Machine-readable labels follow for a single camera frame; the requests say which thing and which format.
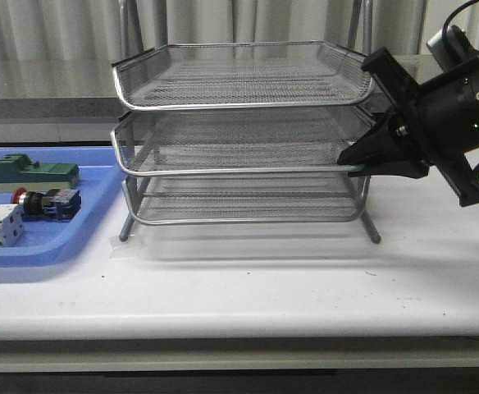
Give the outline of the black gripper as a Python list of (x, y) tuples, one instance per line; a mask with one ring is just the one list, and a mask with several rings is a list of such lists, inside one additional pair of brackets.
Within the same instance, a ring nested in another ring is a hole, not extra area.
[(479, 52), (466, 62), (418, 84), (386, 48), (362, 66), (391, 105), (356, 142), (339, 165), (360, 166), (350, 177), (401, 176), (420, 179), (436, 167), (461, 206), (479, 204), (479, 165), (465, 154), (479, 148)]

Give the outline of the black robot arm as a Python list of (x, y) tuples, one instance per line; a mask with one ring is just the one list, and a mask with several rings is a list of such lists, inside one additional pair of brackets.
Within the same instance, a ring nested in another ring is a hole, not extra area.
[(471, 166), (466, 159), (479, 149), (479, 54), (423, 84), (386, 48), (367, 56), (362, 69), (390, 106), (337, 163), (358, 167), (355, 176), (413, 179), (436, 167), (461, 206), (479, 204), (479, 163)]

